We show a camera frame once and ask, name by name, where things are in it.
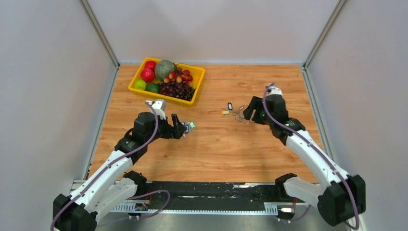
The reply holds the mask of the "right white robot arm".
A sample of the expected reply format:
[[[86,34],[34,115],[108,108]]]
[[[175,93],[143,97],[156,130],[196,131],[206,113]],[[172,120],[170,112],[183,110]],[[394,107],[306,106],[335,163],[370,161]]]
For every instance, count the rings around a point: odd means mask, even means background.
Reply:
[[[295,152],[318,180],[318,184],[313,184],[293,173],[277,178],[275,195],[279,200],[295,197],[317,208],[331,226],[355,218],[355,228],[359,228],[359,215],[366,211],[365,181],[360,175],[350,175],[329,159],[305,126],[289,117],[282,95],[252,97],[243,116],[256,124],[269,126],[272,135]]]

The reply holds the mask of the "large silver keyring with clips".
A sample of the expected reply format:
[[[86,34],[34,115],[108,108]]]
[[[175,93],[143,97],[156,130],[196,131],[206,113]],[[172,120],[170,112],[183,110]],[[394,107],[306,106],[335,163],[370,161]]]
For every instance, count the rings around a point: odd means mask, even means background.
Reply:
[[[247,105],[244,104],[244,105],[240,106],[238,109],[231,111],[231,114],[232,114],[233,116],[235,116],[235,119],[236,119],[238,122],[243,122],[244,124],[246,124],[246,123],[252,123],[252,121],[251,121],[250,119],[245,119],[245,118],[244,118],[243,110],[244,110],[246,107],[247,107]]]

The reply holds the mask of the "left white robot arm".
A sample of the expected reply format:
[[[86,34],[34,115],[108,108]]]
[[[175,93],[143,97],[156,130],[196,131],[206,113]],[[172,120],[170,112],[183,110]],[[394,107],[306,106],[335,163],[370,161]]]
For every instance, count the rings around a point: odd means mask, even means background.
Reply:
[[[115,146],[104,164],[68,196],[53,201],[52,231],[94,231],[111,210],[126,199],[142,199],[147,193],[145,177],[131,171],[157,139],[180,139],[187,131],[176,114],[167,117],[156,112],[142,112]]]

